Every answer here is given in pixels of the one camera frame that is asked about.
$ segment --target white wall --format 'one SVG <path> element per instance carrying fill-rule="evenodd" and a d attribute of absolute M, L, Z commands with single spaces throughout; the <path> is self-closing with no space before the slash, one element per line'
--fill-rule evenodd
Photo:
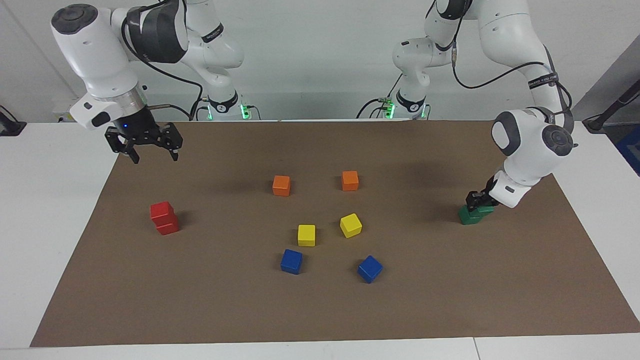
<path fill-rule="evenodd" d="M 76 94 L 0 0 L 0 104 L 30 122 L 54 121 L 53 99 Z"/>
<path fill-rule="evenodd" d="M 51 32 L 51 15 L 69 0 L 0 0 L 19 19 L 26 33 L 42 50 L 62 79 L 77 94 L 82 82 L 58 50 Z M 135 0 L 95 0 L 96 6 L 119 7 L 151 3 Z M 217 0 L 225 31 L 246 50 L 244 65 L 232 70 L 240 92 L 258 105 L 269 119 L 354 117 L 361 105 L 386 95 L 398 70 L 391 62 L 396 42 L 424 35 L 422 25 L 430 0 Z M 563 83 L 579 100 L 640 33 L 637 0 L 557 1 L 529 0 L 534 26 L 547 45 Z M 5 25 L 0 25 L 6 34 Z M 23 72 L 32 66 L 21 60 L 33 54 L 20 48 L 2 51 Z M 136 64 L 141 82 L 149 86 L 150 102 L 171 101 L 188 107 L 195 89 Z M 182 65 L 164 66 L 194 79 Z M 460 77 L 477 84 L 501 73 L 505 67 L 486 59 L 479 45 L 477 24 L 464 23 L 460 35 Z M 520 74 L 480 90 L 455 83 L 450 67 L 430 71 L 433 118 L 490 119 L 504 109 L 531 104 Z M 2 93 L 6 90 L 5 71 Z M 28 86 L 43 97 L 58 94 L 58 86 Z M 165 110 L 160 120 L 179 119 Z"/>

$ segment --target green block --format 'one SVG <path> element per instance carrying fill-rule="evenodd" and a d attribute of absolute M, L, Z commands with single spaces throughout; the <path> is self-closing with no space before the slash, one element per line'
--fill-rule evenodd
<path fill-rule="evenodd" d="M 462 208 L 460 208 L 460 210 L 458 211 L 458 216 L 460 217 L 460 221 L 462 222 L 462 225 L 474 225 L 474 224 L 477 224 L 484 217 L 484 216 L 477 216 L 477 215 L 474 216 L 474 215 L 472 215 L 471 213 L 469 213 L 469 210 L 467 209 L 466 205 L 464 205 L 464 206 L 462 206 Z"/>
<path fill-rule="evenodd" d="M 485 217 L 493 213 L 494 209 L 493 206 L 481 206 L 471 212 L 471 217 Z"/>

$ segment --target brown paper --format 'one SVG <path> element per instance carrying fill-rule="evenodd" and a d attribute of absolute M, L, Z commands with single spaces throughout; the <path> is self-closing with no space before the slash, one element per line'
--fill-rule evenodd
<path fill-rule="evenodd" d="M 490 123 L 178 128 L 176 163 L 155 147 L 119 157 L 32 346 L 640 332 L 552 176 L 460 224 L 504 159 Z M 340 190 L 344 170 L 357 192 Z M 165 200 L 181 230 L 161 236 L 149 206 Z M 345 239 L 350 213 L 364 230 Z M 299 224 L 316 247 L 296 246 Z M 304 254 L 300 275 L 280 270 L 285 249 Z M 369 254 L 385 267 L 372 284 L 356 273 Z"/>

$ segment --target red block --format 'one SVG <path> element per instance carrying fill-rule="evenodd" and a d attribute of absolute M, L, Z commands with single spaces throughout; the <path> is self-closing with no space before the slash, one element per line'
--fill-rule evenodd
<path fill-rule="evenodd" d="M 156 230 L 158 230 L 158 232 L 161 233 L 162 235 L 169 235 L 169 234 L 177 233 L 178 231 L 180 231 L 180 227 L 178 227 L 178 222 L 176 220 L 175 223 L 156 226 Z"/>
<path fill-rule="evenodd" d="M 168 201 L 160 202 L 158 204 L 151 205 L 150 209 L 151 220 L 156 226 L 163 226 L 167 224 L 178 224 L 178 219 L 173 212 L 173 207 Z"/>

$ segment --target white table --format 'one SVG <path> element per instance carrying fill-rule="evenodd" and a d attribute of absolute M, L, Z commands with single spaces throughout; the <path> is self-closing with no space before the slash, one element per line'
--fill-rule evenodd
<path fill-rule="evenodd" d="M 115 162 L 103 136 L 29 124 L 0 138 L 0 359 L 640 359 L 640 334 L 30 349 Z M 573 137 L 557 181 L 639 316 L 640 178 L 606 136 Z"/>

